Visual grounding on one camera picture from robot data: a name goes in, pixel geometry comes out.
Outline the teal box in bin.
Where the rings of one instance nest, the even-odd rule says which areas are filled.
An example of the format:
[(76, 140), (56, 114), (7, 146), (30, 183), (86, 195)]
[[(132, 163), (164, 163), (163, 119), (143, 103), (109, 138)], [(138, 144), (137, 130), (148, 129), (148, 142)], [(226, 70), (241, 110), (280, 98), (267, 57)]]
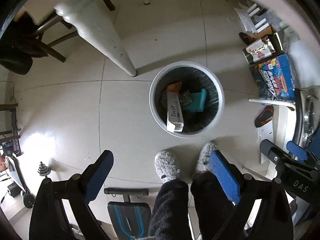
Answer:
[(200, 93), (193, 93), (190, 95), (191, 103), (182, 107), (183, 111), (191, 113), (204, 111), (204, 104), (207, 98), (207, 91), (203, 88)]

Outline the right grey fuzzy slipper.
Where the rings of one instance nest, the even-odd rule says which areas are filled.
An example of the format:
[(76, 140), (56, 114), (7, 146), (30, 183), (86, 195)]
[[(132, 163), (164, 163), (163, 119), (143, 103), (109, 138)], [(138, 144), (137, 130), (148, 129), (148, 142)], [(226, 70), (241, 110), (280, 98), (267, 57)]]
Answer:
[(210, 168), (210, 156), (216, 150), (216, 144), (214, 142), (207, 142), (199, 153), (199, 158), (195, 166), (195, 173), (200, 174), (202, 172), (211, 171)]

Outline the white table leg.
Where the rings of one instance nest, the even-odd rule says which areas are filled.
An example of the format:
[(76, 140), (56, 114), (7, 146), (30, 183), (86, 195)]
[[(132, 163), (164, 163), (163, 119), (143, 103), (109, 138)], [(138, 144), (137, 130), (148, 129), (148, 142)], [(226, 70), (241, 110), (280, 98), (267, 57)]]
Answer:
[(103, 53), (129, 76), (137, 71), (114, 25), (97, 0), (68, 0), (55, 6), (56, 13), (73, 25), (79, 36)]

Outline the white round trash bin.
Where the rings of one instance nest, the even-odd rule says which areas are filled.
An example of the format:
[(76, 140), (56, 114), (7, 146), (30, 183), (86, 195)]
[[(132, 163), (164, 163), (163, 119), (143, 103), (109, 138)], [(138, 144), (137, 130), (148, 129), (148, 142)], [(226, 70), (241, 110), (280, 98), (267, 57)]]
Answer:
[[(190, 95), (207, 91), (204, 111), (191, 113), (182, 107), (191, 103)], [(184, 127), (182, 132), (167, 131), (167, 92), (176, 92), (180, 100)], [(153, 80), (149, 106), (157, 124), (170, 135), (192, 138), (212, 129), (222, 116), (225, 105), (223, 88), (217, 77), (201, 64), (180, 61), (164, 67)]]

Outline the blue toy gun box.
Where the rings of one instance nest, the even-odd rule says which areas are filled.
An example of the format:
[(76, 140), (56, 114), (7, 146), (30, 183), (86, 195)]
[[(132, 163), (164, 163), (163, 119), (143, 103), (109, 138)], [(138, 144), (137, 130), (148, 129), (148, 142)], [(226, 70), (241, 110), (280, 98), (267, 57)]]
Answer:
[(286, 54), (249, 68), (261, 99), (295, 101), (295, 83)]

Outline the white green printed box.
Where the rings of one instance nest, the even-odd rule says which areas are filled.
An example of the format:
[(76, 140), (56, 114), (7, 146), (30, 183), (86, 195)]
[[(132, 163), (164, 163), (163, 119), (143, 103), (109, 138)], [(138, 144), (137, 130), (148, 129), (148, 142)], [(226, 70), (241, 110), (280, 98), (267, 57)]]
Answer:
[(265, 35), (242, 50), (249, 64), (265, 59), (276, 52), (270, 38)]

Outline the black blue weight bench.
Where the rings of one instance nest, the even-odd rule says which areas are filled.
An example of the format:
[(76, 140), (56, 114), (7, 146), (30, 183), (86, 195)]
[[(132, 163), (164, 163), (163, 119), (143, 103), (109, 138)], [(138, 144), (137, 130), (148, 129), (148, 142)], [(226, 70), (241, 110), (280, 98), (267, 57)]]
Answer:
[(104, 194), (123, 197), (122, 202), (108, 202), (107, 209), (118, 239), (141, 239), (148, 237), (151, 220), (149, 204), (132, 202), (130, 197), (148, 196), (148, 189), (121, 189), (107, 187)]

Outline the black dumbbell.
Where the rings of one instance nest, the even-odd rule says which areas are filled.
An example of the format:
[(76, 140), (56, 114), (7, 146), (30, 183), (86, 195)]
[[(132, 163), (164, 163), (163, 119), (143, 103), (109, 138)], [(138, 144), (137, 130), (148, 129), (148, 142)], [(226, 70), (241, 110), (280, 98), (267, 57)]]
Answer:
[(43, 162), (40, 162), (37, 172), (40, 176), (47, 178), (48, 175), (51, 173), (51, 169), (47, 165), (45, 165)]

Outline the red black slipper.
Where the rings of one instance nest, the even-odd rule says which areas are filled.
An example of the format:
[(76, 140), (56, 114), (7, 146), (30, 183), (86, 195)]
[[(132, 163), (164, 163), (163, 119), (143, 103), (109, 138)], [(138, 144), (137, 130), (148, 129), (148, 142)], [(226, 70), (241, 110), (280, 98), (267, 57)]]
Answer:
[(270, 122), (274, 115), (274, 107), (272, 105), (267, 105), (261, 111), (261, 113), (256, 117), (254, 125), (256, 128), (262, 127), (268, 122)]

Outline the white Doctor toothpaste box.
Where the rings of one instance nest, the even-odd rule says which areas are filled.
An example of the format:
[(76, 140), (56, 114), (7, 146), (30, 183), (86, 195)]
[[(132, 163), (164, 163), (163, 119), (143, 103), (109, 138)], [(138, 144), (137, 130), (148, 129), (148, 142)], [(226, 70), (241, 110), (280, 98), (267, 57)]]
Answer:
[(184, 121), (180, 100), (176, 92), (167, 92), (167, 131), (182, 132)]

